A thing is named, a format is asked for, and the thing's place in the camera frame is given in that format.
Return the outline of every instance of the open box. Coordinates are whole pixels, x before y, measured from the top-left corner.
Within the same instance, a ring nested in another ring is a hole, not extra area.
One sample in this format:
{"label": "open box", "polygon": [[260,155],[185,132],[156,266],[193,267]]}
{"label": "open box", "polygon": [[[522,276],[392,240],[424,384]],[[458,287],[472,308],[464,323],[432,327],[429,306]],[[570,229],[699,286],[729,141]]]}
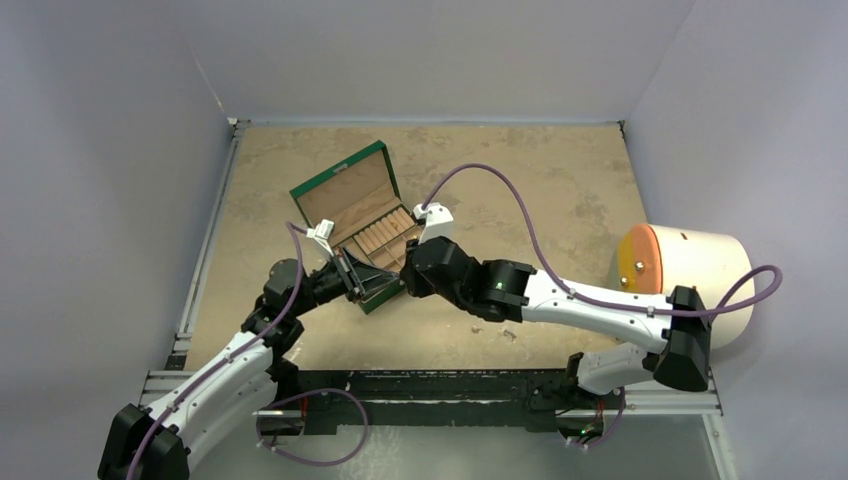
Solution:
{"label": "open box", "polygon": [[[386,144],[377,141],[333,165],[291,191],[310,227],[327,219],[335,223],[330,236],[334,250],[349,253],[379,268],[400,272],[406,241],[418,238],[421,227],[400,199]],[[403,290],[399,281],[363,298],[365,313]]]}

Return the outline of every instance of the floor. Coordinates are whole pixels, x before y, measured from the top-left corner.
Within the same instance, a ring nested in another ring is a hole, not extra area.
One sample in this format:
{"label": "floor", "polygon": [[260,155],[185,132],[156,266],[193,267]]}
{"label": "floor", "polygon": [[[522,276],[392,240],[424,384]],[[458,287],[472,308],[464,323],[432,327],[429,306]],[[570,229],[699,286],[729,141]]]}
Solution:
{"label": "floor", "polygon": [[[521,192],[543,251],[560,276],[605,285],[619,239],[645,213],[618,125],[557,127],[252,127],[236,160],[186,370],[232,338],[267,280],[294,257],[285,220],[302,224],[289,190],[371,144],[390,150],[401,197],[420,202],[454,166],[481,162]],[[538,265],[512,196],[483,171],[454,177],[436,200],[449,207],[454,240],[479,259]],[[304,249],[307,271],[323,263]],[[562,367],[571,353],[614,339],[559,325],[485,323],[439,297],[398,296],[369,315],[336,300],[301,318],[287,354],[301,368]]]}

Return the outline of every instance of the table surface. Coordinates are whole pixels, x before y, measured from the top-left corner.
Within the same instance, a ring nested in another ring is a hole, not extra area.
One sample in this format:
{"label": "table surface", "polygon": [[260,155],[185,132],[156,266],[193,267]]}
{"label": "table surface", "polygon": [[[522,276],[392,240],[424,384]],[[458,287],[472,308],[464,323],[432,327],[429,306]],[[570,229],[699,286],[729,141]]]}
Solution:
{"label": "table surface", "polygon": [[[457,165],[501,170],[524,198],[543,252],[569,280],[605,285],[619,239],[645,221],[616,124],[251,127],[226,193],[186,370],[229,342],[271,265],[295,256],[284,221],[303,221],[289,190],[375,140],[388,145],[408,206]],[[539,265],[515,200],[490,173],[458,174],[436,201],[451,209],[453,239],[469,255]],[[317,251],[304,247],[307,271],[319,268]],[[306,331],[287,357],[307,369],[563,367],[572,353],[615,344],[560,325],[486,323],[435,296],[400,295],[369,315],[339,299],[301,321]]]}

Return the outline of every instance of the cylindrical container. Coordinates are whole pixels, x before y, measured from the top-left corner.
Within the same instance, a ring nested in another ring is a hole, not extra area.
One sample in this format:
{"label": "cylindrical container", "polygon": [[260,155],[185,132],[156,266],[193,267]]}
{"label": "cylindrical container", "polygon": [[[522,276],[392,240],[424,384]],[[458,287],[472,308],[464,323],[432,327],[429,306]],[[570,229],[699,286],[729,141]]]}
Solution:
{"label": "cylindrical container", "polygon": [[[670,295],[674,287],[694,288],[706,308],[715,307],[727,290],[751,270],[748,254],[729,235],[641,224],[621,239],[609,272],[609,287],[633,293]],[[730,300],[754,295],[746,283]],[[713,322],[712,349],[735,340],[748,325],[753,307],[719,315]]]}

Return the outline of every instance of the box lid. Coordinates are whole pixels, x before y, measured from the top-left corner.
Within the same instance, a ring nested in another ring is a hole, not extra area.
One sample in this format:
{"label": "box lid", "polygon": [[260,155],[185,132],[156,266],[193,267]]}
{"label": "box lid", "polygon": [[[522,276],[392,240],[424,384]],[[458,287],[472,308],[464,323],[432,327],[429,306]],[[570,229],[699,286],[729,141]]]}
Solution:
{"label": "box lid", "polygon": [[400,203],[389,150],[379,140],[289,193],[310,227],[323,219],[335,222],[331,244],[355,233],[366,219]]}

